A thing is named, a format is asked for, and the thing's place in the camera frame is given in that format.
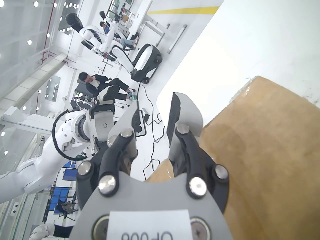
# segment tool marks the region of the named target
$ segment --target white desk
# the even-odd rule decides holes
[[[149,27],[151,30],[153,30],[154,32],[156,32],[158,35],[162,35],[163,33],[168,33],[167,28],[163,27],[162,25],[160,25],[156,20],[154,20],[152,17],[150,17],[149,15],[147,15],[150,6],[152,4],[152,0],[143,0],[139,9],[137,10],[137,13],[135,14],[135,19],[133,20],[133,24],[132,26],[129,28],[129,36],[128,39],[131,38],[131,36],[135,35],[141,25],[145,22],[151,22],[153,25],[155,25],[157,28],[159,28],[161,31],[158,31],[156,28],[153,28],[150,25],[146,25],[147,27]]]
[[[187,94],[206,125],[255,76],[316,103],[320,98],[318,1],[225,0],[157,99],[165,126],[173,92]]]

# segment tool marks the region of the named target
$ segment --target brown cardboard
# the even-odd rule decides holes
[[[204,128],[200,146],[230,172],[234,240],[320,239],[319,135],[320,110],[261,77]],[[147,181],[172,177],[167,160]]]

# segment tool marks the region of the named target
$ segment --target silver bolt head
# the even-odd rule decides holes
[[[222,165],[216,165],[215,171],[217,177],[221,180],[225,180],[229,177],[228,170]]]
[[[181,135],[186,135],[189,133],[190,129],[189,126],[185,125],[185,124],[180,124],[177,126],[177,131],[181,134]]]
[[[115,142],[115,140],[117,139],[117,135],[113,135],[110,136],[110,138],[108,139],[108,141],[106,142],[106,144],[108,145],[108,147],[111,147],[113,145],[113,143]]]
[[[111,193],[117,185],[117,181],[112,175],[103,176],[98,184],[98,189],[101,194],[107,195]]]
[[[124,138],[131,137],[132,134],[133,134],[133,132],[132,132],[132,130],[131,130],[130,128],[126,128],[126,129],[124,129],[124,130],[120,133],[120,135],[121,135],[122,137],[124,137]]]
[[[207,193],[207,184],[200,177],[193,177],[189,182],[189,188],[198,197],[202,197]]]
[[[78,167],[78,173],[80,176],[87,175],[92,168],[92,164],[90,161],[82,162]]]

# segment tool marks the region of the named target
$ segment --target ceiling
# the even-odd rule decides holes
[[[43,51],[51,45],[47,38],[48,27],[52,37],[53,21],[58,17],[55,0],[3,1],[4,6],[0,8],[0,98],[44,63]],[[34,6],[35,1],[39,2],[38,7]]]

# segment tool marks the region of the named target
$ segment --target floor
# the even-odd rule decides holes
[[[141,1],[142,0],[135,1],[131,8],[132,12],[135,12],[138,9]],[[159,51],[162,53],[163,62],[161,63],[159,69],[153,76],[150,83],[145,86],[145,89],[141,86],[139,91],[140,106],[142,108],[145,108],[149,112],[151,117],[152,109],[154,108],[153,118],[157,122],[159,121],[157,119],[158,109],[156,107],[156,101],[159,93],[161,92],[165,84],[168,82],[169,78],[174,73],[176,68],[179,66],[187,52],[190,50],[196,39],[199,37],[203,29],[206,27],[208,22],[213,17],[213,15],[210,14],[210,12],[209,14],[207,14],[208,10],[202,13],[199,12],[197,14],[194,14],[194,11],[191,12],[191,14],[190,12],[186,14],[176,14],[177,12],[175,9],[201,7],[212,8],[220,6],[222,2],[223,0],[153,0],[149,12],[152,13],[152,17],[161,25],[166,26],[168,23],[170,23],[169,29],[174,35],[178,34],[178,32],[184,24],[187,25],[187,29],[183,33],[182,37],[180,38],[170,55],[167,54],[167,51],[169,49],[169,46],[174,41],[174,38],[167,38],[166,36],[164,36],[164,38],[158,46]],[[169,14],[167,12],[165,12],[164,14],[162,12],[163,10],[171,11],[169,12]],[[146,43],[155,45],[158,42],[158,40],[159,35],[157,35],[156,33],[154,33],[146,27],[143,33],[141,34],[137,47],[140,48]],[[136,52],[130,53],[129,56],[132,60],[135,58],[137,52],[138,51],[136,50]],[[133,82],[130,79],[125,69],[121,69],[119,71],[116,65],[113,68],[107,66],[105,72],[109,74],[109,77],[118,77],[122,81],[130,85],[132,88],[138,89],[138,83]],[[192,77],[188,77],[186,79],[190,80],[190,82],[195,81],[195,78]],[[117,108],[115,116],[120,117],[123,114],[123,112],[124,110]],[[162,123],[153,125],[155,139],[161,137],[163,131],[164,125]],[[147,136],[137,139],[137,148],[139,150],[139,156],[132,164],[131,177],[140,181],[144,181],[153,173],[153,169],[156,169],[159,165],[159,163],[156,161],[153,162],[153,169],[152,165],[149,165],[151,155],[153,153],[153,142],[154,138],[152,135],[152,126],[147,126]],[[166,158],[168,158],[168,154],[169,142],[167,137],[165,136],[160,140],[159,143],[155,144],[153,159],[158,159],[160,160],[160,162],[162,162]]]

